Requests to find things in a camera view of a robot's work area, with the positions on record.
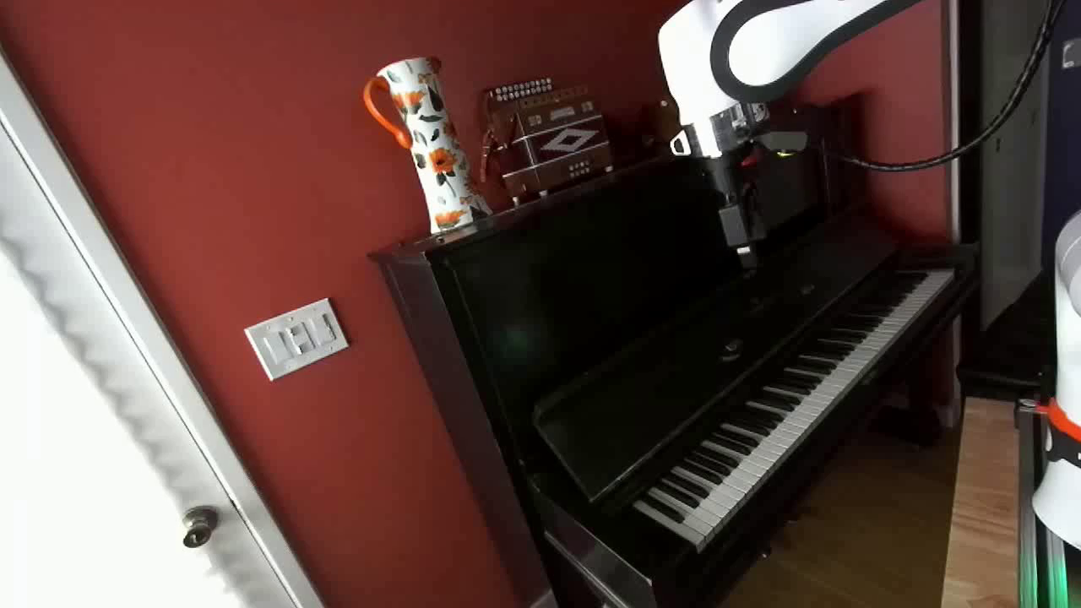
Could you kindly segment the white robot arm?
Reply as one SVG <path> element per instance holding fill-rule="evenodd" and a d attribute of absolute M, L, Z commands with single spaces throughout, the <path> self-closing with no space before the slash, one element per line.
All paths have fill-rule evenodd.
<path fill-rule="evenodd" d="M 766 118 L 835 49 L 896 17 L 916 0 L 688 0 L 658 28 L 658 62 L 675 101 L 675 155 L 701 160 L 720 192 L 721 243 L 754 262 L 764 237 L 739 184 L 739 162 Z M 1046 468 L 1032 489 L 1037 520 L 1081 547 L 1081 216 L 1054 239 L 1054 393 Z"/>

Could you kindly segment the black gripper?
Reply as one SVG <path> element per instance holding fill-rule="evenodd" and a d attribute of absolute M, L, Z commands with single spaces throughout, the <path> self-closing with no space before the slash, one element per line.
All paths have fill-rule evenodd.
<path fill-rule="evenodd" d="M 725 243 L 735 249 L 743 273 L 757 273 L 757 243 L 764 239 L 757 198 L 757 155 L 748 150 L 709 160 L 709 178 L 720 192 L 720 222 Z"/>

